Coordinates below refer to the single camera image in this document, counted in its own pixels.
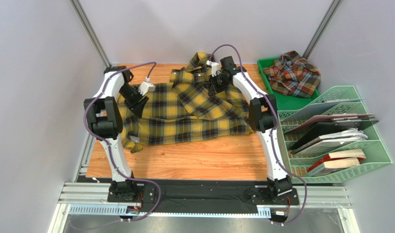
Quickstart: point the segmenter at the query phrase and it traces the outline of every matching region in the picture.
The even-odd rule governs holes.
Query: wooden tabletop
[[[120,64],[127,67],[135,64]],[[185,64],[158,64],[151,83],[168,83],[172,69]],[[255,64],[243,65],[252,80],[264,91],[266,88]],[[150,67],[133,69],[131,83],[140,84]],[[125,158],[136,178],[209,179],[209,180],[265,180],[267,166],[258,136],[221,136],[201,142],[172,145],[143,146],[132,154],[125,150]],[[104,149],[98,141],[86,173],[87,177],[111,177],[111,168]]]

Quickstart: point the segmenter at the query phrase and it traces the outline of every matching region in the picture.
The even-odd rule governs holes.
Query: white wall
[[[310,60],[320,91],[354,85],[394,164],[347,182],[361,232],[395,232],[395,0],[345,0]]]
[[[45,233],[103,65],[67,0],[0,0],[0,232]]]
[[[81,0],[111,63],[185,63],[232,44],[246,63],[303,54],[331,0]],[[234,55],[221,49],[216,58]]]

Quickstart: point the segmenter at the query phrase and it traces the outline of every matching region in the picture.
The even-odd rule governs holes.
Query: red plaid cloth
[[[272,90],[285,96],[308,98],[321,81],[318,69],[295,51],[284,53],[263,72]]]

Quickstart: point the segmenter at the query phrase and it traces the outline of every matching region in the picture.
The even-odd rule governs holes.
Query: gray floor
[[[292,219],[298,210],[291,210]],[[79,228],[90,228],[119,219],[117,216],[80,215],[68,216]],[[64,233],[76,233],[68,225]],[[292,225],[278,227],[268,219],[255,218],[208,218],[208,217],[148,217],[139,222],[119,222],[90,233],[143,232],[143,233],[343,233],[337,209],[306,209]]]

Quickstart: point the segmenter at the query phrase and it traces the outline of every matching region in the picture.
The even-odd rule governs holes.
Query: clothing tag
[[[134,137],[134,136],[130,135],[130,139],[131,139],[131,141],[133,141],[135,143],[139,143],[140,142],[140,138],[138,138],[138,137]]]

